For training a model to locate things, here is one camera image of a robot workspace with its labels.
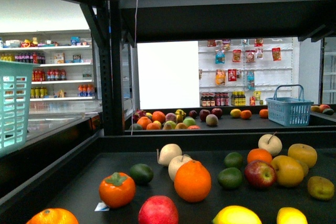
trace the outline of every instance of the display counter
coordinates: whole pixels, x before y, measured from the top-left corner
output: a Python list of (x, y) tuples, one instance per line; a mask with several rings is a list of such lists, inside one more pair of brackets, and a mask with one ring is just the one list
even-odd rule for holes
[[(210, 224), (225, 206), (241, 205), (253, 210), (263, 223), (276, 223), (281, 207), (295, 207), (307, 217), (308, 223), (334, 223), (336, 200), (319, 201), (307, 192), (307, 181), (317, 175), (336, 182), (335, 131), (279, 132), (283, 150), (293, 143), (306, 143), (318, 152), (318, 161), (302, 183), (295, 188), (273, 185), (256, 190), (244, 179), (236, 190), (224, 190), (217, 182), (224, 169), (223, 159), (231, 151), (246, 157), (258, 145), (260, 133), (191, 134), (155, 136), (91, 137), (70, 152), (41, 170), (33, 178), (0, 200), (2, 223), (26, 223), (45, 208), (61, 207), (70, 210), (81, 224), (138, 223), (138, 212), (144, 201), (153, 195), (169, 196), (179, 211), (179, 223)], [(156, 149), (167, 143), (178, 144), (183, 153), (199, 160), (210, 172), (212, 188), (205, 200), (190, 204), (174, 190), (167, 167), (156, 162)], [(113, 172), (129, 172), (132, 165), (145, 163), (154, 171), (153, 180), (146, 186), (137, 186), (130, 204), (109, 211), (95, 211), (99, 202), (100, 182)]]

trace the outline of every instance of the black shelf canopy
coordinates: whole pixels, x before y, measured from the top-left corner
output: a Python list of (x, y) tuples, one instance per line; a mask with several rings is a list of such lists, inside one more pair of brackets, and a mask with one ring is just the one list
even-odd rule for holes
[(101, 6), (117, 1), (136, 41), (336, 36), (336, 0), (66, 0)]

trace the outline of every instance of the basket handle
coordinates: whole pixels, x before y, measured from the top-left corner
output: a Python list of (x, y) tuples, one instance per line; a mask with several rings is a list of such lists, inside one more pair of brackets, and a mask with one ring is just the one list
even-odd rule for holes
[(303, 89), (303, 86), (301, 86), (300, 84), (289, 84), (289, 85), (279, 85), (274, 92), (274, 96), (273, 96), (273, 100), (277, 100), (278, 98), (278, 89), (281, 87), (294, 87), (294, 86), (299, 86), (300, 87), (300, 93), (299, 93), (299, 100), (301, 100), (301, 95), (302, 95), (302, 100), (305, 99), (305, 91)]

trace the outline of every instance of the shopping basket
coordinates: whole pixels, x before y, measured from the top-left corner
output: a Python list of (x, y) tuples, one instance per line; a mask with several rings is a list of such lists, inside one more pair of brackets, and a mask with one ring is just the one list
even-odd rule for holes
[[(281, 87), (299, 86), (299, 98), (278, 97)], [(280, 85), (276, 88), (273, 98), (266, 98), (268, 118), (283, 126), (307, 126), (309, 124), (312, 101), (305, 100), (303, 86), (299, 84)]]
[(33, 67), (0, 61), (0, 157), (26, 142)]

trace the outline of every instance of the orange fruit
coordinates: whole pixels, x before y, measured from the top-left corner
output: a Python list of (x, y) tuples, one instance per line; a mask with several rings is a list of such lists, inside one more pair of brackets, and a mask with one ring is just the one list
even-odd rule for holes
[(147, 116), (142, 116), (137, 121), (137, 124), (141, 125), (143, 130), (146, 130), (147, 125), (152, 123), (152, 120), (150, 120)]
[(262, 160), (267, 163), (272, 162), (272, 155), (270, 154), (269, 151), (262, 149), (262, 148), (256, 148), (252, 149), (248, 154), (247, 154), (247, 163), (251, 163), (254, 160)]
[(78, 224), (72, 212), (63, 208), (47, 208), (34, 215), (26, 224)]
[(247, 120), (247, 119), (250, 119), (252, 116), (252, 112), (250, 110), (243, 110), (241, 113), (240, 113), (240, 117), (241, 119), (244, 119), (244, 120)]
[(152, 114), (153, 121), (159, 121), (160, 123), (164, 123), (166, 121), (166, 116), (162, 111), (155, 111)]
[(259, 115), (260, 115), (261, 118), (268, 118), (268, 109), (260, 110)]
[(185, 201), (202, 201), (211, 190), (210, 173), (200, 161), (188, 161), (177, 170), (174, 187), (177, 194)]
[(146, 130), (160, 130), (160, 126), (157, 123), (149, 123), (146, 127)]

